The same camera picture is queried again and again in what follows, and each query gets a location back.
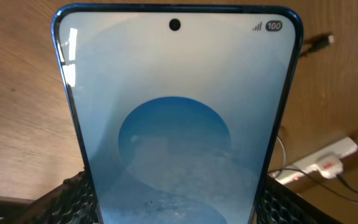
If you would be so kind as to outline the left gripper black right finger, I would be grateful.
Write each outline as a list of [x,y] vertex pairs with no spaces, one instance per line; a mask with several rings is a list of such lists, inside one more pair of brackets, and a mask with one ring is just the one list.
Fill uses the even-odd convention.
[[255,214],[256,224],[341,224],[270,176]]

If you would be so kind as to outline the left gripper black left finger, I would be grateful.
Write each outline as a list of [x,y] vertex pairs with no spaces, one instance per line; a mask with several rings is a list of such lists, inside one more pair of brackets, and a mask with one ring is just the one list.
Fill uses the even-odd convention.
[[92,224],[99,220],[97,207],[94,189],[81,171],[0,224]]

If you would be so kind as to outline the blue Galaxy smartphone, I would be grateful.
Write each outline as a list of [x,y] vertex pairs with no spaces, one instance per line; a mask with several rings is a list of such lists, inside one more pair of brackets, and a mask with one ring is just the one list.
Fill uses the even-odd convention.
[[250,223],[303,41],[283,6],[69,4],[51,23],[101,223]]

